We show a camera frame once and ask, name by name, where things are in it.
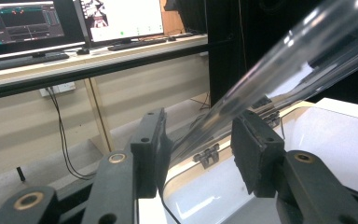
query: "computer monitor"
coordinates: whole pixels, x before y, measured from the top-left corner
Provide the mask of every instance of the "computer monitor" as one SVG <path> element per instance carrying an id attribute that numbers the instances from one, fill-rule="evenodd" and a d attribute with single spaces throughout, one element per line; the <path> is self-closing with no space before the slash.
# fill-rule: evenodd
<path id="1" fill-rule="evenodd" d="M 164 33 L 159 0 L 77 0 L 91 47 Z"/>
<path id="2" fill-rule="evenodd" d="M 0 0 L 0 61 L 84 44 L 72 0 Z"/>

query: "screw hole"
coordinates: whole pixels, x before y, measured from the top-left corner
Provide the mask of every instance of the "screw hole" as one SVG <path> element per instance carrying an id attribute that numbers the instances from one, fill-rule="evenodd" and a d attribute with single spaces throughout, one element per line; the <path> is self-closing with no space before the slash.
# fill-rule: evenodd
<path id="1" fill-rule="evenodd" d="M 306 156 L 306 155 L 298 155 L 298 158 L 303 160 L 303 161 L 309 161 L 310 157 Z"/>
<path id="2" fill-rule="evenodd" d="M 100 218 L 98 224 L 114 224 L 117 221 L 117 217 L 113 214 L 106 214 Z"/>
<path id="3" fill-rule="evenodd" d="M 338 217 L 338 220 L 343 224 L 358 224 L 358 221 L 351 216 L 341 215 Z"/>
<path id="4" fill-rule="evenodd" d="M 31 203 L 34 203 L 36 201 L 37 197 L 35 195 L 30 195 L 26 198 L 24 198 L 23 200 L 21 200 L 20 204 L 21 205 L 28 205 Z"/>
<path id="5" fill-rule="evenodd" d="M 111 163 L 120 163 L 122 161 L 126 160 L 125 154 L 115 154 L 109 157 L 109 161 Z"/>
<path id="6" fill-rule="evenodd" d="M 295 158 L 298 161 L 302 161 L 302 162 L 306 162 L 306 163 L 313 163 L 314 162 L 314 158 L 312 158 L 312 156 L 302 154 L 302 153 L 296 154 Z"/>
<path id="7" fill-rule="evenodd" d="M 23 195 L 15 203 L 14 208 L 17 210 L 26 210 L 42 202 L 44 194 L 42 192 L 32 192 Z"/>

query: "black stand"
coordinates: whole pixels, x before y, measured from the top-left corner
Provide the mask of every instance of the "black stand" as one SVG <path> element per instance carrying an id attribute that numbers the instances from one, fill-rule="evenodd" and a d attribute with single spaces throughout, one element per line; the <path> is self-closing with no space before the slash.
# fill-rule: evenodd
<path id="1" fill-rule="evenodd" d="M 25 176 L 24 176 L 24 174 L 22 173 L 21 167 L 19 166 L 19 167 L 17 167 L 16 169 L 17 169 L 17 173 L 19 173 L 20 180 L 21 180 L 22 182 L 24 182 L 24 181 L 25 181 Z"/>

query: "black cable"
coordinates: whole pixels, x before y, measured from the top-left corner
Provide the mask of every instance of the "black cable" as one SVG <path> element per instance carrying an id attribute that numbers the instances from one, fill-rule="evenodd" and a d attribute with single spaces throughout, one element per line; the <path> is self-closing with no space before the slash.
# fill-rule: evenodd
<path id="1" fill-rule="evenodd" d="M 203 110 L 203 109 L 210 109 L 210 108 L 211 108 L 211 107 L 210 107 L 210 105 L 207 105 L 207 104 L 206 104 L 206 102 L 207 102 L 208 98 L 209 98 L 209 92 L 207 92 L 207 93 L 206 93 L 206 98 L 205 98 L 204 103 L 202 104 L 202 106 L 201 106 L 200 110 Z"/>
<path id="2" fill-rule="evenodd" d="M 162 193 L 159 196 L 161 198 L 162 206 L 165 208 L 165 210 L 170 214 L 170 216 L 173 218 L 173 220 L 176 222 L 176 224 L 180 224 L 180 221 L 177 219 L 177 217 L 173 214 L 173 212 L 170 210 L 170 208 L 165 204 L 164 200 L 162 199 Z"/>
<path id="3" fill-rule="evenodd" d="M 60 108 L 58 106 L 58 102 L 57 102 L 57 98 L 53 97 L 53 94 L 54 94 L 54 90 L 52 90 L 53 93 L 50 92 L 50 90 L 48 88 L 46 88 L 46 91 L 48 91 L 48 94 L 50 95 L 50 98 L 57 110 L 57 113 L 58 113 L 58 116 L 59 116 L 59 126 L 60 126 L 60 135 L 61 135 L 61 144 L 62 144 L 62 154 L 63 154 L 63 157 L 65 159 L 65 165 L 66 165 L 66 168 L 68 169 L 69 173 L 79 179 L 85 179 L 85 180 L 88 180 L 86 178 L 82 178 L 82 176 L 78 176 L 78 175 L 75 175 L 74 173 L 72 173 L 71 169 L 69 168 L 69 165 L 68 165 L 68 161 L 67 161 L 67 158 L 66 158 L 66 155 L 65 155 L 65 151 L 64 151 L 64 141 L 66 141 L 66 138 L 64 138 L 63 136 L 63 133 L 62 133 L 62 128 L 63 128 L 63 125 L 62 125 L 62 119 L 61 119 L 61 112 L 60 112 Z"/>
<path id="4" fill-rule="evenodd" d="M 60 107 L 58 105 L 58 101 L 57 101 L 57 98 L 56 98 L 56 95 L 55 95 L 55 92 L 54 90 L 52 89 L 52 87 L 49 87 L 49 88 L 46 88 L 46 91 L 48 92 L 50 98 L 51 98 L 51 101 L 53 102 L 56 110 L 57 110 L 57 113 L 58 113 L 58 117 L 59 117 L 59 126 L 60 126 L 60 135 L 61 135 L 61 143 L 62 143 L 62 154 L 63 154 L 63 157 L 65 159 L 65 165 L 66 165 L 66 168 L 68 169 L 69 173 L 79 179 L 84 179 L 84 180 L 89 180 L 89 176 L 93 176 L 95 175 L 94 174 L 90 174 L 90 175 L 82 175 L 80 174 L 73 166 L 73 164 L 71 163 L 70 159 L 69 159 L 69 152 L 68 152 L 68 145 L 67 145 L 67 141 L 66 141 L 66 134 L 65 134 L 65 129 L 63 128 L 63 123 L 62 123 L 62 117 L 61 117 L 61 111 L 60 111 Z"/>
<path id="5" fill-rule="evenodd" d="M 66 141 L 66 134 L 65 134 L 65 129 L 63 128 L 63 123 L 62 123 L 62 118 L 61 118 L 61 111 L 60 111 L 60 108 L 58 106 L 58 101 L 57 101 L 57 98 L 56 98 L 56 95 L 55 95 L 55 92 L 54 92 L 54 89 L 52 89 L 50 87 L 51 91 L 52 91 L 52 95 L 54 97 L 54 101 L 55 101 L 55 105 L 56 105 L 56 109 L 59 113 L 59 122 L 60 122 L 60 132 L 62 132 L 62 135 L 63 135 L 63 142 L 65 143 L 65 151 L 66 151 L 66 158 L 67 160 L 69 161 L 69 164 L 70 166 L 72 167 L 72 169 L 75 171 L 75 173 L 77 173 L 78 175 L 80 176 L 93 176 L 95 174 L 89 174 L 89 175 L 82 175 L 80 174 L 79 172 L 76 171 L 75 167 L 72 165 L 71 163 L 71 160 L 69 160 L 69 151 L 68 151 L 68 145 L 67 145 L 67 141 Z"/>

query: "white desk surface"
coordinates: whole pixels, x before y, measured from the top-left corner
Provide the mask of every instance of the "white desk surface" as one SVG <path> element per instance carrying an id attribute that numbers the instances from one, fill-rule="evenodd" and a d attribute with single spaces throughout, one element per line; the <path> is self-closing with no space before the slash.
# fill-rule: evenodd
<path id="1" fill-rule="evenodd" d="M 98 67 L 112 63 L 121 63 L 177 49 L 196 47 L 207 43 L 207 35 L 196 35 L 181 38 L 173 42 L 166 42 L 136 49 L 109 51 L 107 48 L 102 48 L 93 50 L 88 55 L 76 55 L 74 52 L 68 52 L 67 54 L 70 58 L 66 60 L 1 70 L 0 85 L 14 81 L 26 80 L 29 78 L 48 77 L 73 70 Z"/>

